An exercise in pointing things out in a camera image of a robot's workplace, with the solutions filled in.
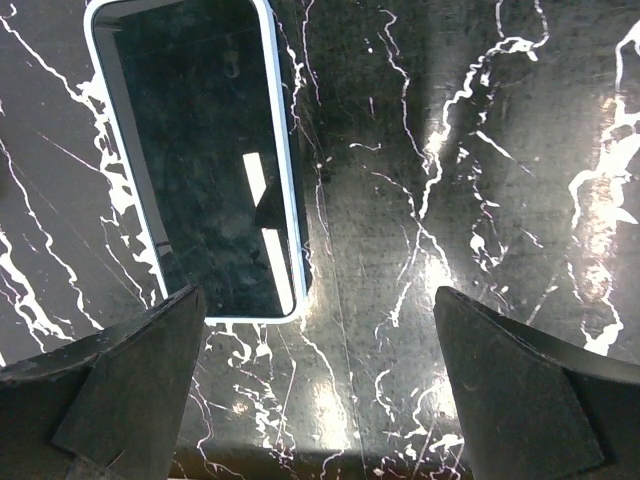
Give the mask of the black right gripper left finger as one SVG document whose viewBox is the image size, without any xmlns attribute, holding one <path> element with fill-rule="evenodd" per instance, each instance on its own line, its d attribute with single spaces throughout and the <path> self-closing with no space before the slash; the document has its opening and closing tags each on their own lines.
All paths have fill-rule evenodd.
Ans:
<svg viewBox="0 0 640 480">
<path fill-rule="evenodd" d="M 166 479 L 206 301 L 160 305 L 1 370 L 4 479 Z"/>
</svg>

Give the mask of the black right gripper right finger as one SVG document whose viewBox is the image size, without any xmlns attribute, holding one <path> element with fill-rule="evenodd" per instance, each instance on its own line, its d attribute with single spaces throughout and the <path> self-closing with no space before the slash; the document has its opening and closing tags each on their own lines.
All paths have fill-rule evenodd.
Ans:
<svg viewBox="0 0 640 480">
<path fill-rule="evenodd" d="M 636 479 L 639 368 L 443 286 L 434 317 L 476 479 Z"/>
</svg>

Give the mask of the phone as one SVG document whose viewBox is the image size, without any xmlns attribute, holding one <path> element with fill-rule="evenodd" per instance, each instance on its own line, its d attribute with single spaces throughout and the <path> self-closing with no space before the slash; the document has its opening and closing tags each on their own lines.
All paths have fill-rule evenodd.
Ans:
<svg viewBox="0 0 640 480">
<path fill-rule="evenodd" d="M 281 324 L 307 293 L 275 15 L 266 1 L 93 1 L 84 32 L 164 295 Z"/>
</svg>

